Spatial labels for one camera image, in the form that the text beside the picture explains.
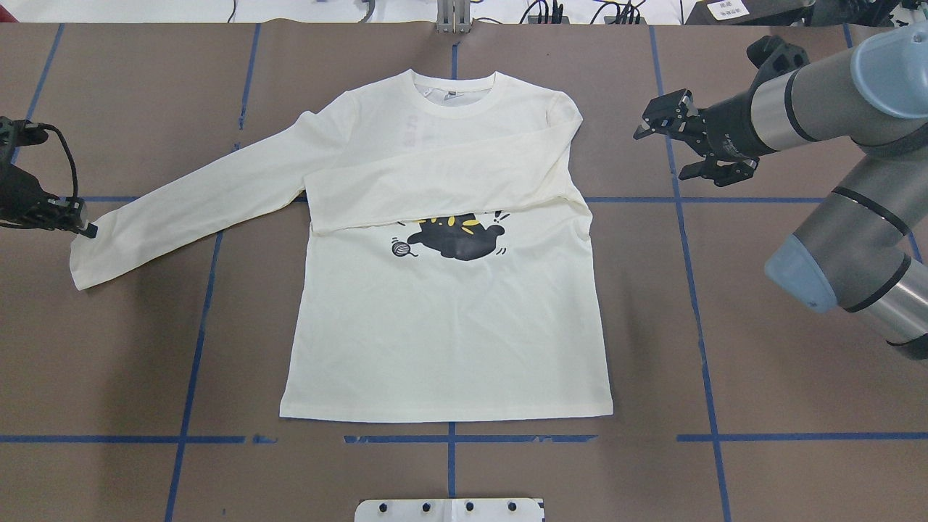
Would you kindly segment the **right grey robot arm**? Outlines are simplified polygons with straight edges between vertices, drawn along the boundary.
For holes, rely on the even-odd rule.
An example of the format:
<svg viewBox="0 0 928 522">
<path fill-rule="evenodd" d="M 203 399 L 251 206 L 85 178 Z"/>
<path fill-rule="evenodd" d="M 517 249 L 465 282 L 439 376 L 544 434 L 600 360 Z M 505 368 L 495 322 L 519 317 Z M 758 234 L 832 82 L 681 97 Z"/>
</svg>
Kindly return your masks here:
<svg viewBox="0 0 928 522">
<path fill-rule="evenodd" d="M 686 143 L 700 161 L 681 181 L 726 187 L 759 159 L 849 138 L 862 160 L 766 261 L 770 280 L 810 310 L 842 308 L 912 360 L 926 360 L 927 270 L 899 250 L 926 217 L 926 23 L 874 34 L 812 62 L 764 36 L 747 47 L 745 91 L 708 108 L 680 89 L 650 100 L 634 133 Z"/>
</svg>

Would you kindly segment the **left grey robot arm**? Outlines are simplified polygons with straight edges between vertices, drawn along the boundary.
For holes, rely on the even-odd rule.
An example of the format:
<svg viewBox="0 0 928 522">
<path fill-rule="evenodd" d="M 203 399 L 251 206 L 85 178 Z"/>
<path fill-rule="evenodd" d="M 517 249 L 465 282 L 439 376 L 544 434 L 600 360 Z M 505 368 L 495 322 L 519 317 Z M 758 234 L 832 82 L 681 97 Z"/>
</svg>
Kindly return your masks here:
<svg viewBox="0 0 928 522">
<path fill-rule="evenodd" d="M 97 227 L 87 218 L 86 201 L 78 195 L 78 175 L 73 153 L 63 133 L 49 123 L 1 118 L 1 219 L 10 229 L 67 231 L 93 240 Z M 14 165 L 12 158 L 21 146 L 47 142 L 55 133 L 65 152 L 72 176 L 72 195 L 65 198 L 44 191 L 38 179 Z"/>
</svg>

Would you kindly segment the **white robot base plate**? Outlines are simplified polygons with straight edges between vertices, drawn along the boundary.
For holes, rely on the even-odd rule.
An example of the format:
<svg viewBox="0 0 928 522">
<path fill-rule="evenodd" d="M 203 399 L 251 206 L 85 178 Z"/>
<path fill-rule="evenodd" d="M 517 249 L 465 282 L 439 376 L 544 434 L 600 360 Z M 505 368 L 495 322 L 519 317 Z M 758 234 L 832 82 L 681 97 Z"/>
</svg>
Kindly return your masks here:
<svg viewBox="0 0 928 522">
<path fill-rule="evenodd" d="M 544 521 L 543 499 L 460 498 L 362 501 L 355 521 Z"/>
</svg>

